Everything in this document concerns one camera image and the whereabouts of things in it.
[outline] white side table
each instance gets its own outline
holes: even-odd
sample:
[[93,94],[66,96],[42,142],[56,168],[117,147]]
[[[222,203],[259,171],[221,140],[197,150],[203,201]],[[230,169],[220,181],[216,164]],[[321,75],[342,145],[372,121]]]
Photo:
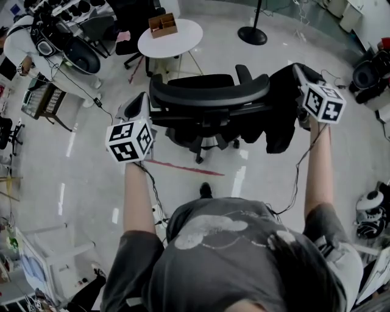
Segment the white side table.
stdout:
[[[151,30],[144,31],[140,39],[138,40],[138,49],[146,57],[152,59],[167,59],[170,57],[180,56],[178,77],[180,74],[180,67],[182,64],[182,55],[188,52],[191,58],[194,60],[200,75],[203,72],[196,62],[194,56],[191,53],[191,49],[199,44],[203,37],[203,30],[198,23],[190,21],[189,19],[176,19],[177,33],[160,38],[154,39],[151,34]],[[165,69],[162,70],[163,75],[166,77]]]

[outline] wooden box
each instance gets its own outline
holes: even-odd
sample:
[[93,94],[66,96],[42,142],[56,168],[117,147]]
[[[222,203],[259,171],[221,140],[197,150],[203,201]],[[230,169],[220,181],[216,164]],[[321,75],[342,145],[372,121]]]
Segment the wooden box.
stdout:
[[177,32],[175,18],[172,13],[149,18],[149,27],[154,39]]

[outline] red object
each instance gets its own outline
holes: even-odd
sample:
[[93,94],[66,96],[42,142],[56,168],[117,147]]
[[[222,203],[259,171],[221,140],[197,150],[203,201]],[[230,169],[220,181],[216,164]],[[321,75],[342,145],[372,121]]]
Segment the red object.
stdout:
[[181,169],[181,170],[187,170],[187,171],[201,173],[201,174],[208,174],[209,176],[221,176],[221,177],[224,176],[224,174],[221,174],[221,173],[218,173],[218,172],[214,172],[214,171],[209,171],[209,170],[201,170],[201,169],[197,169],[197,168],[181,167],[181,166],[172,165],[171,163],[163,163],[161,161],[156,161],[156,160],[145,160],[145,161],[147,161],[148,163],[156,163],[158,165],[172,167],[172,168],[177,168],[177,169]]
[[390,37],[382,38],[383,49],[390,49]]

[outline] hand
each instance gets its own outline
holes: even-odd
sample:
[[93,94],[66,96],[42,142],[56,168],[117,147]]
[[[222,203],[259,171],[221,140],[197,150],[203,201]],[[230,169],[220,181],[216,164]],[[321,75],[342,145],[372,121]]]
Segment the hand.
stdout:
[[26,76],[30,72],[32,66],[32,58],[29,56],[26,56],[22,62],[22,72],[21,76]]

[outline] dark hair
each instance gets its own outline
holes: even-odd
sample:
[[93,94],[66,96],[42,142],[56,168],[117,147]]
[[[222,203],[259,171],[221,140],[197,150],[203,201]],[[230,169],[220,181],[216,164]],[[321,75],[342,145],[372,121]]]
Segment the dark hair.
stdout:
[[274,234],[274,257],[285,287],[288,311],[339,312],[337,280],[321,254],[313,254],[298,241],[286,243]]
[[1,27],[0,28],[0,38],[7,35],[7,32],[8,32],[8,27]]

